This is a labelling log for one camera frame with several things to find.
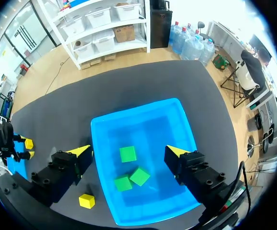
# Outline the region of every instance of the white chair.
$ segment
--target white chair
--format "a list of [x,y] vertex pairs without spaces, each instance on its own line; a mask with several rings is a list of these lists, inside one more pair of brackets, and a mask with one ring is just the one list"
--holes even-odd
[[[224,84],[227,81],[233,81],[233,89],[224,87]],[[240,87],[239,90],[235,89],[235,84],[239,84],[244,91],[241,92]],[[243,103],[245,100],[249,98],[249,96],[256,91],[260,86],[256,82],[253,81],[248,68],[244,61],[236,62],[236,69],[230,74],[230,76],[220,85],[221,88],[230,90],[234,92],[234,102],[233,107],[236,108],[241,103]],[[235,103],[236,93],[239,94],[239,101]]]

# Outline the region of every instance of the shelf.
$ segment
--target shelf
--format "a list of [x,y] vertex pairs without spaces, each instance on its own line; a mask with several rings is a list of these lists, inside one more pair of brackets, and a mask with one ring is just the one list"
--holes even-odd
[[123,25],[139,24],[139,23],[146,23],[146,22],[147,20],[141,16],[139,19],[126,20],[126,21],[120,21],[118,18],[112,17],[110,24],[99,26],[96,28],[92,28],[91,25],[89,25],[84,32],[75,36],[68,37],[65,42],[66,44],[69,44],[71,42],[77,41],[80,38],[86,37],[88,35],[92,35],[94,33],[97,33],[103,30],[107,30],[107,29],[111,29],[111,28],[123,26]]
[[129,50],[129,49],[138,49],[138,48],[143,48],[143,47],[147,47],[147,42],[146,40],[144,40],[140,35],[136,35],[135,36],[135,40],[133,41],[129,41],[129,42],[122,42],[122,43],[117,43],[115,41],[115,47],[114,49],[108,50],[106,52],[102,52],[99,53],[98,51],[96,51],[96,53],[90,57],[87,58],[80,58],[78,57],[77,62],[78,64],[81,64],[83,62],[86,61],[90,61],[108,54],[113,54],[113,53],[118,53],[121,51],[125,51],[125,50]]
[[70,13],[72,13],[72,12],[78,10],[78,9],[81,9],[81,8],[83,8],[83,7],[85,7],[85,6],[88,6],[88,5],[90,5],[90,4],[93,4],[93,3],[96,3],[96,2],[99,2],[99,1],[102,1],[102,0],[89,0],[89,1],[86,1],[86,2],[83,2],[83,3],[79,4],[79,5],[77,5],[77,6],[74,6],[74,7],[72,7],[72,8],[65,9],[65,10],[59,12],[59,13],[57,14],[57,16],[54,17],[54,18],[52,19],[52,21],[53,21],[53,22],[56,22],[56,21],[58,21],[60,18],[65,17],[67,14],[70,14]]

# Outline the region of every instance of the cardboard box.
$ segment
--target cardboard box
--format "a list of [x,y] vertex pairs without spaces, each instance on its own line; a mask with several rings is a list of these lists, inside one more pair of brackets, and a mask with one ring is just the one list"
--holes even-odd
[[104,56],[105,61],[114,60],[115,58],[116,58],[116,53]]
[[114,28],[115,37],[118,43],[135,40],[134,26],[125,25]]
[[81,63],[81,69],[87,69],[89,67],[90,67],[90,62],[89,61]]
[[96,58],[96,59],[93,59],[90,61],[91,66],[99,64],[99,63],[101,63],[101,58]]

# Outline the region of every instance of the desk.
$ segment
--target desk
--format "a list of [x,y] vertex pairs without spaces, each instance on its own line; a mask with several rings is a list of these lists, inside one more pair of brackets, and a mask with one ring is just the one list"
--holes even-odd
[[[66,85],[28,104],[12,118],[14,131],[33,139],[34,157],[27,174],[39,171],[57,150],[90,144],[90,121],[98,116],[168,98],[178,98],[190,123],[198,150],[231,183],[238,169],[237,144],[231,118],[213,79],[199,61],[163,61],[108,71]],[[93,192],[96,205],[79,206],[78,197]],[[119,227],[100,185],[95,161],[77,186],[71,186],[54,211],[81,222]],[[198,222],[204,206],[181,216],[143,225],[159,230],[187,229]]]
[[[246,49],[246,50],[250,50],[251,46],[245,42],[243,42],[240,37],[237,35],[237,33],[234,33],[233,31],[231,31],[229,28],[225,27],[223,24],[216,22],[216,21],[212,21],[209,32],[208,32],[208,36],[214,36],[215,34],[212,35],[212,33],[214,32],[214,27],[217,26],[220,29],[222,29],[225,32],[225,37],[223,37],[222,39],[219,39],[218,36],[216,38],[214,38],[214,40],[219,41],[219,43],[216,43],[216,45],[222,47],[233,59],[233,61],[239,61],[241,60],[241,52]],[[237,46],[233,48],[232,52],[231,52],[231,44],[236,43]],[[263,70],[264,75],[265,75],[265,90],[263,92],[261,92],[260,94],[258,94],[256,96],[256,98],[251,101],[249,104],[246,105],[246,108],[250,108],[251,105],[255,104],[256,102],[260,102],[260,104],[258,106],[256,106],[255,108],[253,108],[251,111],[255,111],[258,108],[260,108],[262,105],[264,105],[267,101],[269,101],[271,99],[271,97],[273,97],[273,94],[271,93],[272,90],[272,84],[270,82],[270,80],[268,79],[269,77],[267,75],[270,75],[269,73],[266,73],[265,70]]]

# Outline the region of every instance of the yellow cube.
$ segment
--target yellow cube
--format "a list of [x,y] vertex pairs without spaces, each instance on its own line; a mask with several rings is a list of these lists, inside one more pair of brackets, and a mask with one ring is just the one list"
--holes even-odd
[[83,194],[79,197],[80,206],[91,209],[96,204],[95,197],[93,195]]
[[33,141],[31,139],[26,139],[24,145],[27,150],[31,150],[33,148]]

